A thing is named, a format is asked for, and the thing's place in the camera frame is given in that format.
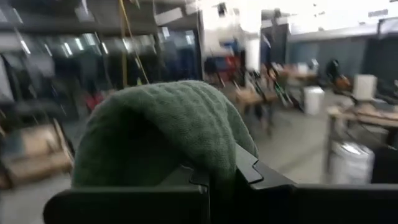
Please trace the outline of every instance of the floor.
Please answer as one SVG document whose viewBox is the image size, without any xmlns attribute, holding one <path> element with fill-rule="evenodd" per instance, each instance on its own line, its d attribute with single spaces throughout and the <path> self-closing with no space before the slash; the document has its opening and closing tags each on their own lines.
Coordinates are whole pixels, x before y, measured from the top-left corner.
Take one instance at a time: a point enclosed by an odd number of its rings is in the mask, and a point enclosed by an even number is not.
<svg viewBox="0 0 398 224">
<path fill-rule="evenodd" d="M 323 151 L 326 137 L 326 107 L 340 101 L 340 96 L 326 92 L 320 114 L 307 116 L 298 111 L 278 110 L 272 137 L 260 131 L 256 123 L 248 124 L 259 149 L 259 158 L 272 169 L 298 183 L 321 182 Z M 77 142 L 79 126 L 65 127 Z M 46 201 L 67 189 L 69 176 L 60 175 L 36 184 L 3 192 L 2 223 L 42 224 L 41 213 Z"/>
</svg>

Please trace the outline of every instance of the ceiling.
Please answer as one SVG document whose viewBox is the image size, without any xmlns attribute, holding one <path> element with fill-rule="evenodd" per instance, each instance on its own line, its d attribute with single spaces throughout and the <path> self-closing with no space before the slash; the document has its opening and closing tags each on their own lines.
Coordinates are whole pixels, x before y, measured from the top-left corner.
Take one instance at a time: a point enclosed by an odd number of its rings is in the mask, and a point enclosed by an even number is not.
<svg viewBox="0 0 398 224">
<path fill-rule="evenodd" d="M 194 0 L 123 0 L 134 35 L 157 32 L 154 15 L 181 8 L 182 18 L 168 22 L 172 30 L 196 29 L 198 15 L 186 15 L 185 5 Z M 0 0 L 0 30 L 21 32 L 94 32 L 104 35 L 120 34 L 121 16 L 118 0 L 86 0 L 91 12 L 86 15 L 81 0 Z M 78 17 L 76 8 L 85 16 Z M 268 19 L 272 11 L 264 11 Z"/>
</svg>

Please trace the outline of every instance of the yellow cable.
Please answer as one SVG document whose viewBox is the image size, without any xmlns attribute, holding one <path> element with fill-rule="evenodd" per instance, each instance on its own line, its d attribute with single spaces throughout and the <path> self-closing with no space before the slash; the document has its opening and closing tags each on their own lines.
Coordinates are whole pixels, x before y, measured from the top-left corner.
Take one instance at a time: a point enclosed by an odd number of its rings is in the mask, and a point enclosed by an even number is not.
<svg viewBox="0 0 398 224">
<path fill-rule="evenodd" d="M 120 14 L 123 11 L 123 8 L 121 5 L 119 5 L 119 11 L 120 11 Z M 123 17 L 120 17 L 120 27 L 121 27 L 122 41 L 124 42 L 124 39 L 126 37 L 126 29 L 124 28 Z M 127 56 L 124 51 L 122 51 L 122 71 L 123 71 L 123 88 L 125 88 L 125 87 L 127 87 Z"/>
<path fill-rule="evenodd" d="M 121 6 L 121 10 L 123 11 L 123 14 L 124 14 L 124 19 L 126 21 L 127 28 L 129 30 L 130 38 L 132 39 L 132 32 L 131 32 L 131 28 L 130 28 L 130 22 L 129 22 L 129 18 L 127 17 L 126 8 L 124 7 L 124 2 L 123 2 L 123 0 L 119 0 L 119 3 L 120 3 L 120 6 Z M 137 51 L 135 51 L 135 53 L 136 53 L 137 61 L 138 61 L 138 64 L 139 64 L 139 66 L 141 68 L 142 74 L 144 74 L 144 77 L 145 77 L 147 83 L 149 84 L 149 80 L 148 80 L 147 74 L 146 74 L 146 72 L 144 70 L 144 67 L 142 66 L 141 59 L 139 58 Z"/>
</svg>

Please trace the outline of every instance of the wall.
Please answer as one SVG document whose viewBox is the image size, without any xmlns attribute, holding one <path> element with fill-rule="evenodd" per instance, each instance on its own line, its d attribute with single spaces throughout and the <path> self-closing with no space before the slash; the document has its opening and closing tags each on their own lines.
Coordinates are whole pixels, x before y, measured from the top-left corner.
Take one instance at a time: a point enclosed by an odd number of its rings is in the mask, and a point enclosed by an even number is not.
<svg viewBox="0 0 398 224">
<path fill-rule="evenodd" d="M 394 80 L 398 80 L 398 37 L 382 40 L 372 39 L 364 56 L 363 73 L 377 76 L 379 88 L 394 89 Z"/>
<path fill-rule="evenodd" d="M 345 39 L 313 42 L 295 42 L 288 46 L 288 63 L 309 62 L 315 58 L 323 75 L 326 64 L 333 58 L 340 63 L 341 73 L 348 77 L 362 72 L 363 58 L 367 47 L 367 38 L 352 37 Z"/>
</svg>

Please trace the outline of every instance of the table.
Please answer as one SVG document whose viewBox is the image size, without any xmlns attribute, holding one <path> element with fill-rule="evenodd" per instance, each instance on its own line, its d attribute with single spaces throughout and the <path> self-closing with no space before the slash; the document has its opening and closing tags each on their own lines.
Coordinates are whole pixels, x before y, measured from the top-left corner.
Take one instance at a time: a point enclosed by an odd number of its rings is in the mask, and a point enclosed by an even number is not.
<svg viewBox="0 0 398 224">
<path fill-rule="evenodd" d="M 309 71 L 306 73 L 299 72 L 298 70 L 295 69 L 283 69 L 283 70 L 278 70 L 279 75 L 281 77 L 285 78 L 293 78 L 295 80 L 299 81 L 298 86 L 297 85 L 290 85 L 288 81 L 286 81 L 286 88 L 299 88 L 300 90 L 300 108 L 303 110 L 304 107 L 304 88 L 306 86 L 311 85 L 314 83 L 314 81 L 317 78 L 317 74 L 315 72 Z"/>
<path fill-rule="evenodd" d="M 341 141 L 337 130 L 337 121 L 359 121 L 366 125 L 379 126 L 383 128 L 398 128 L 398 105 L 394 106 L 394 111 L 379 111 L 370 103 L 359 106 L 331 106 L 328 112 L 328 137 L 326 142 L 326 154 L 324 163 L 324 178 L 330 181 L 330 157 L 333 151 L 333 142 Z"/>
<path fill-rule="evenodd" d="M 273 125 L 273 114 L 274 114 L 274 107 L 273 107 L 273 102 L 278 100 L 278 96 L 274 92 L 264 92 L 265 95 L 265 100 L 263 99 L 262 96 L 260 96 L 258 93 L 256 93 L 253 90 L 249 89 L 240 89 L 236 90 L 236 104 L 237 108 L 240 114 L 244 114 L 244 109 L 247 106 L 254 106 L 258 104 L 265 104 L 265 106 L 268 109 L 268 125 L 267 125 L 267 132 L 268 134 L 271 135 L 271 126 Z"/>
</svg>

